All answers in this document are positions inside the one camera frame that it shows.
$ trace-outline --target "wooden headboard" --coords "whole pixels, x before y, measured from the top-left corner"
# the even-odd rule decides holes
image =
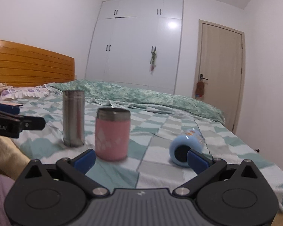
[[[75,78],[75,59],[15,42],[0,40],[0,82],[34,87]]]

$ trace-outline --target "white wall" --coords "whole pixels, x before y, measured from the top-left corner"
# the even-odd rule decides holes
[[[75,58],[85,77],[87,57],[102,0],[0,0],[0,39]]]
[[[192,96],[199,20],[245,30],[244,10],[215,0],[183,0],[183,31],[175,94]]]
[[[283,0],[245,9],[246,78],[237,135],[283,170]]]

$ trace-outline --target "pink thermos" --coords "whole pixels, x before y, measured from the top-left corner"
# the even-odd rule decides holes
[[[105,161],[127,157],[130,136],[130,111],[99,108],[95,122],[95,152]]]

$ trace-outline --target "blue bottle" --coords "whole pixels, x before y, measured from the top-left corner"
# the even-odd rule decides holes
[[[190,149],[202,153],[205,146],[205,139],[202,133],[194,128],[185,131],[182,135],[176,137],[169,148],[172,161],[181,167],[189,167],[186,156]]]

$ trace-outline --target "white wardrobe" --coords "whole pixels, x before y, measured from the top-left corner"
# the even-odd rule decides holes
[[[103,2],[86,79],[174,94],[183,0]],[[151,71],[152,48],[156,67]]]

